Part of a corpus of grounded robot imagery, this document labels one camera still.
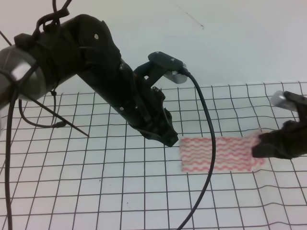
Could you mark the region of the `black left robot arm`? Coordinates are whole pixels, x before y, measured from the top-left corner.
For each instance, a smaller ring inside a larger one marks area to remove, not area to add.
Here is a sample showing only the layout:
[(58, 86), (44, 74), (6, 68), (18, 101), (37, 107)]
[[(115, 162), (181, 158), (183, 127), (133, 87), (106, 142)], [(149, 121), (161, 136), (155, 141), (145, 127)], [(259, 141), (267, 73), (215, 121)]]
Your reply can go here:
[(179, 71), (180, 60), (158, 51), (133, 70), (122, 59), (106, 23), (85, 14), (14, 40), (0, 52), (1, 107), (31, 67), (35, 71), (23, 82), (22, 99), (39, 99), (78, 75), (145, 138), (169, 147), (177, 142), (172, 116), (163, 107), (165, 95), (154, 84), (167, 72)]

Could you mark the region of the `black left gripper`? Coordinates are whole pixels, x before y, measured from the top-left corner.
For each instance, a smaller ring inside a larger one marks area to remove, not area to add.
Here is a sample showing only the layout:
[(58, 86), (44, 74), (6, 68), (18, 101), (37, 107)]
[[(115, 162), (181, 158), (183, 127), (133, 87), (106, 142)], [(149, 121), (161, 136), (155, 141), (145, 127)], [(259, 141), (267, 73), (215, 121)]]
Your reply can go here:
[(178, 141), (172, 116), (163, 107), (165, 95), (146, 83), (124, 85), (111, 91), (110, 105), (146, 139), (171, 147)]

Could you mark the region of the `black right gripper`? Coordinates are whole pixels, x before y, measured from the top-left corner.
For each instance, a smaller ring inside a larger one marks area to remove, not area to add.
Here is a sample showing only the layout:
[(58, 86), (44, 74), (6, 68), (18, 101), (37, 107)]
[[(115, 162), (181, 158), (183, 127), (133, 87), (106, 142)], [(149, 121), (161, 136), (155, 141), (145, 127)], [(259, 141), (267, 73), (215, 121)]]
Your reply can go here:
[(307, 122), (288, 120), (280, 130), (259, 134), (254, 158), (293, 159), (307, 153)]

